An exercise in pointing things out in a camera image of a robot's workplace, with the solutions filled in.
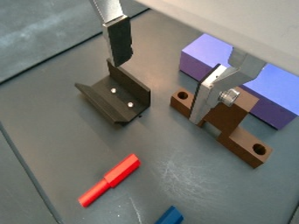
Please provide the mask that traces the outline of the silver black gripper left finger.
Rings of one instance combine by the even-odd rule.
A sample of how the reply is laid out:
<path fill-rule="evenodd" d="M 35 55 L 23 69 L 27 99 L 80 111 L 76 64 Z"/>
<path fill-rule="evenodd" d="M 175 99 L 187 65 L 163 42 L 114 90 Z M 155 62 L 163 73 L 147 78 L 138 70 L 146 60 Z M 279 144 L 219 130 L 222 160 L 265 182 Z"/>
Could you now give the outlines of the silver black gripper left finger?
<path fill-rule="evenodd" d="M 130 17 L 119 0 L 90 0 L 90 3 L 100 19 L 111 63 L 119 67 L 134 54 Z"/>

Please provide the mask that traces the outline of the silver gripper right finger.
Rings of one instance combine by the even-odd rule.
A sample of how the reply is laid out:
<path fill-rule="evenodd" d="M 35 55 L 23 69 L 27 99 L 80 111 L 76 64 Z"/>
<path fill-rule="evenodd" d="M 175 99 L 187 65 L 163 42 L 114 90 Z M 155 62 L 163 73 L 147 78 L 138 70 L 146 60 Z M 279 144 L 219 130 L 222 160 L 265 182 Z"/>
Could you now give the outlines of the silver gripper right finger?
<path fill-rule="evenodd" d="M 198 85 L 190 115 L 194 124 L 201 122 L 221 102 L 227 106 L 233 105 L 239 97 L 235 87 L 253 81 L 267 63 L 234 47 L 229 57 L 229 64 L 230 67 L 218 64 Z"/>

